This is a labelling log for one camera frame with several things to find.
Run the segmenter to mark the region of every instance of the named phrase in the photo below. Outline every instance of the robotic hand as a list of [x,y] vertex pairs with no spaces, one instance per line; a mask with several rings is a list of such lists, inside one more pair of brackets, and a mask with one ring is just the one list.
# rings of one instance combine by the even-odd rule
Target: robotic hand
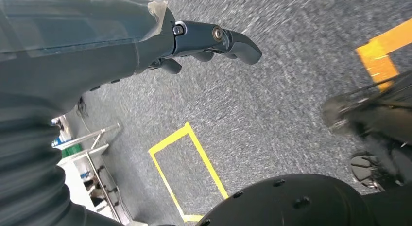
[[207,62],[219,53],[230,59],[239,58],[249,65],[258,62],[262,56],[260,49],[247,36],[215,24],[178,21],[173,26],[173,35],[175,43],[172,54],[155,60],[150,69],[164,68],[176,74],[182,67],[171,57],[188,55]]

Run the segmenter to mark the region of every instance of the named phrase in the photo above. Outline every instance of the green object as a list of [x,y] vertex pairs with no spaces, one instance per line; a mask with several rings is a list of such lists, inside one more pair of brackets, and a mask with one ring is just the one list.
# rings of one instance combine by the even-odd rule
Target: green object
[[68,147],[68,148],[66,148],[62,151],[62,158],[71,156],[71,155],[76,154],[80,151],[82,151],[82,148],[80,147],[80,144],[76,144],[72,147]]

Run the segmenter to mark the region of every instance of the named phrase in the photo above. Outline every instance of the metal screw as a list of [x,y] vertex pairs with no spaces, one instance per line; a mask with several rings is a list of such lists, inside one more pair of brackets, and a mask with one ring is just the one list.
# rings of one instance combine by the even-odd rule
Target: metal screw
[[239,191],[233,195],[233,198],[239,198],[240,196],[242,196],[242,194],[243,194],[243,191]]
[[203,221],[200,226],[208,226],[210,224],[210,220]]
[[278,180],[275,180],[275,182],[273,183],[273,187],[279,187],[279,186],[281,186],[281,185],[283,185],[283,184],[285,184],[285,180],[283,180],[283,179],[278,179]]
[[212,34],[213,34],[213,39],[215,39],[216,41],[222,40],[223,32],[219,26],[216,26],[213,28]]
[[175,34],[175,35],[181,35],[184,32],[185,32],[185,30],[180,25],[176,25],[176,26],[173,27],[173,34]]
[[295,209],[302,209],[306,208],[310,205],[310,199],[308,197],[298,198],[296,199],[295,203],[293,204],[293,208]]
[[371,181],[371,182],[368,183],[367,187],[371,188],[371,189],[377,189],[378,188],[378,183],[376,181]]

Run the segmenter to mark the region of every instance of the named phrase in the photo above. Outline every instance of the yellow tape rectangle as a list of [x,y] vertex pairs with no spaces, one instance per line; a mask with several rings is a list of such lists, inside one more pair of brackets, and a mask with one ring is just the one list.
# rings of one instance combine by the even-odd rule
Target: yellow tape rectangle
[[222,197],[224,199],[228,198],[229,196],[227,195],[226,190],[223,187],[222,182],[220,181],[218,175],[216,174],[215,169],[213,168],[212,164],[210,163],[209,158],[206,155],[206,152],[203,150],[199,140],[197,139],[192,127],[190,126],[190,124],[187,122],[185,123],[185,126],[178,129],[176,132],[174,132],[173,134],[169,135],[167,138],[165,138],[164,140],[162,140],[160,143],[158,143],[157,145],[155,145],[154,147],[152,147],[151,149],[149,149],[149,154],[153,159],[153,162],[157,168],[157,170],[159,171],[160,177],[162,178],[163,182],[166,185],[166,188],[170,194],[170,196],[172,197],[172,200],[174,202],[174,204],[177,207],[177,210],[179,211],[180,216],[182,217],[184,222],[188,222],[188,221],[200,221],[203,216],[202,215],[185,215],[183,213],[182,208],[180,207],[179,203],[177,202],[176,196],[174,195],[172,188],[170,187],[165,175],[163,174],[162,169],[160,168],[159,163],[156,160],[155,157],[155,153],[163,150],[164,148],[166,148],[168,145],[176,142],[178,139],[182,138],[185,135],[189,135],[190,139],[193,141],[193,144],[195,145],[197,151],[200,154],[200,157],[202,158],[203,163],[205,163],[207,170],[209,171],[213,181],[215,182],[216,186],[219,189],[219,192],[221,193]]

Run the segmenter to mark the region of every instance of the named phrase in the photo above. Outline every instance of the gray carpet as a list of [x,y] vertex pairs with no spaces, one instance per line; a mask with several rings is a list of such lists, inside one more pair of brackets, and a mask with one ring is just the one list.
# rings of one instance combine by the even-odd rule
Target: gray carpet
[[[148,70],[85,94],[91,130],[123,125],[104,160],[133,217],[184,225],[148,150],[185,122],[228,194],[291,173],[325,174],[369,192],[348,167],[361,142],[329,133],[320,105],[371,83],[355,49],[412,18],[412,0],[167,1],[176,19],[247,34],[263,58],[254,66],[181,58],[179,75]],[[410,53],[407,46],[391,54],[399,70],[412,66]],[[205,214],[222,200],[187,137],[156,157],[185,214]]]

